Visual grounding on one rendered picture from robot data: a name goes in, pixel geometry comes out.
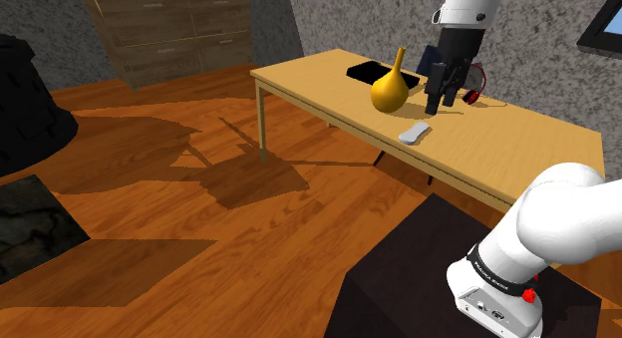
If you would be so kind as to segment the light wooden table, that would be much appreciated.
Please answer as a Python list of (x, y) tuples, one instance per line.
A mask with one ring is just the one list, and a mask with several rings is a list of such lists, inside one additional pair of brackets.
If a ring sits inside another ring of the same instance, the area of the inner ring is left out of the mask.
[[(369, 85), (346, 76), (365, 57), (334, 49), (254, 69), (258, 93), (267, 91), (388, 155), (473, 198), (506, 212), (545, 169), (580, 163), (604, 173), (599, 133), (537, 112), (482, 97), (425, 113), (421, 86), (402, 108), (378, 112)], [(408, 146), (399, 134), (416, 122), (430, 130)]]

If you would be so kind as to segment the yellow long-necked vase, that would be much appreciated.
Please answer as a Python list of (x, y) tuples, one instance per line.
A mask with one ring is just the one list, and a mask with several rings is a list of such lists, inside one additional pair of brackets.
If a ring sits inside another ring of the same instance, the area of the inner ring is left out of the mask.
[(400, 47), (393, 68), (374, 82), (371, 88), (371, 102), (381, 113), (392, 113), (406, 102), (409, 88), (401, 73), (405, 47)]

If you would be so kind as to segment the dark robot stand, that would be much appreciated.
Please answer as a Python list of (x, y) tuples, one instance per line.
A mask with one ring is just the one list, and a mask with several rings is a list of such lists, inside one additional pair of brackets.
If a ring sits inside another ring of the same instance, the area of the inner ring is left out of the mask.
[(447, 284), (449, 265), (488, 233), (431, 194), (346, 273), (324, 338), (497, 338)]

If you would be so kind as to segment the black bulky rounded object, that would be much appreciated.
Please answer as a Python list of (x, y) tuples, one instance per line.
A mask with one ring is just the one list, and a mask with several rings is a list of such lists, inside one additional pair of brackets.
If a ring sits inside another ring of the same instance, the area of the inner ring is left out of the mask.
[(79, 128), (54, 102), (34, 56), (27, 41), (0, 34), (0, 177), (63, 149)]

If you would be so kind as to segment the red and black headphones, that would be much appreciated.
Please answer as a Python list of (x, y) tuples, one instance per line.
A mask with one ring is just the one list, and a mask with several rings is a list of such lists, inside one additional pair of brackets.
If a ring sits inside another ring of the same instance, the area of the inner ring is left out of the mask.
[(470, 64), (472, 67), (475, 67), (477, 69), (479, 69), (481, 75), (482, 75), (482, 80), (483, 83), (480, 86), (480, 88), (478, 90), (468, 90), (463, 96), (462, 96), (462, 100), (468, 104), (468, 105), (472, 105), (474, 104), (477, 99), (479, 98), (481, 92), (485, 89), (486, 83), (487, 83), (487, 77), (485, 74), (484, 69), (482, 68), (481, 65), (478, 65), (476, 63), (471, 63)]

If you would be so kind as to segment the flat black tablet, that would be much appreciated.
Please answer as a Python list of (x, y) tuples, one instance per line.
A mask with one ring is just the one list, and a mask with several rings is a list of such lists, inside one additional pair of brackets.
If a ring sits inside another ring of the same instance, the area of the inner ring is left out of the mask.
[[(392, 67), (387, 67), (376, 61), (368, 61), (356, 66), (350, 67), (346, 76), (354, 80), (373, 85), (376, 81), (387, 75), (392, 70)], [(417, 76), (401, 73), (409, 90), (416, 87), (420, 79)]]

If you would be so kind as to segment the brown wooden chest of drawers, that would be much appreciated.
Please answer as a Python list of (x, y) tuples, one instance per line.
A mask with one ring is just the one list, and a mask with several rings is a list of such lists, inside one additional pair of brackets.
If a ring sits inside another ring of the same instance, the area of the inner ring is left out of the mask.
[(84, 0), (133, 90), (252, 62), (249, 0)]

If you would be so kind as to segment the black framed window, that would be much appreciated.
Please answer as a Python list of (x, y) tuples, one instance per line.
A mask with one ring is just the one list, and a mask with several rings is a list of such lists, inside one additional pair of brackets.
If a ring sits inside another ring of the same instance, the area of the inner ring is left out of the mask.
[(622, 60), (622, 0), (607, 0), (576, 46), (584, 53)]

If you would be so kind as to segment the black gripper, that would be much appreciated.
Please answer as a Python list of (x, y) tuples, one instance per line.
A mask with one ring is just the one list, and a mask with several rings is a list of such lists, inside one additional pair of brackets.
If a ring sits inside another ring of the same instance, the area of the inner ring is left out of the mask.
[(425, 109), (427, 115), (434, 116), (437, 113), (443, 90), (443, 105), (451, 107), (454, 104), (458, 90), (465, 84), (470, 64), (478, 54), (484, 33), (484, 29), (441, 29), (438, 42), (441, 62), (431, 65), (425, 87), (428, 96)]

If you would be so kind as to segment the pale grey remote control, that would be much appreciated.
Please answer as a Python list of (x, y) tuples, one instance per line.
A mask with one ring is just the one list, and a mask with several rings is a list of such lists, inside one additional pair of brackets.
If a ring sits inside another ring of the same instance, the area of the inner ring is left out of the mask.
[(417, 142), (422, 134), (428, 132), (429, 130), (430, 126), (428, 123), (416, 122), (408, 130), (399, 134), (399, 141), (402, 144), (412, 146)]

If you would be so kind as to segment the dark patterned rug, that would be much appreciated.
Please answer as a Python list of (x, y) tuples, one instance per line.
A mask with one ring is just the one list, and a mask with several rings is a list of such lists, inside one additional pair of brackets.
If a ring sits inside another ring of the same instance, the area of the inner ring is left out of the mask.
[(0, 284), (89, 239), (35, 175), (0, 185)]

